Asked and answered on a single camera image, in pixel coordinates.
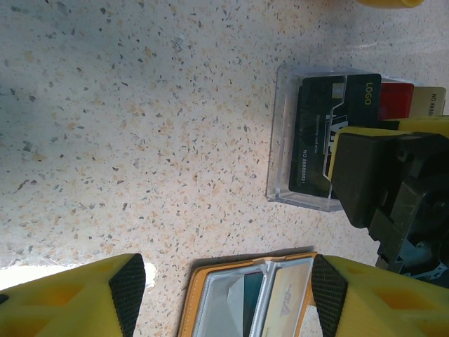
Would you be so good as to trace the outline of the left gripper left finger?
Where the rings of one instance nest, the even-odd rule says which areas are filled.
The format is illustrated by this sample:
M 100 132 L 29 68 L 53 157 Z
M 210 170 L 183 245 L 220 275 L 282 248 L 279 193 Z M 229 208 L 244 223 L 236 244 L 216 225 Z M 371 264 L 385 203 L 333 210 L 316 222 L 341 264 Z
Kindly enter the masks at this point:
M 1 291 L 2 336 L 132 336 L 146 274 L 126 253 Z

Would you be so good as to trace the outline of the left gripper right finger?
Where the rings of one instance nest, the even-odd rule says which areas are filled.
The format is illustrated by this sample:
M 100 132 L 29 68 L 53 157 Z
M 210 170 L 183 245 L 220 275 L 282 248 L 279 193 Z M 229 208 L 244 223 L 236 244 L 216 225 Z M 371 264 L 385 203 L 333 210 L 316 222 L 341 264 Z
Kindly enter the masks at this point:
M 324 336 L 447 336 L 448 290 L 317 255 L 311 290 Z

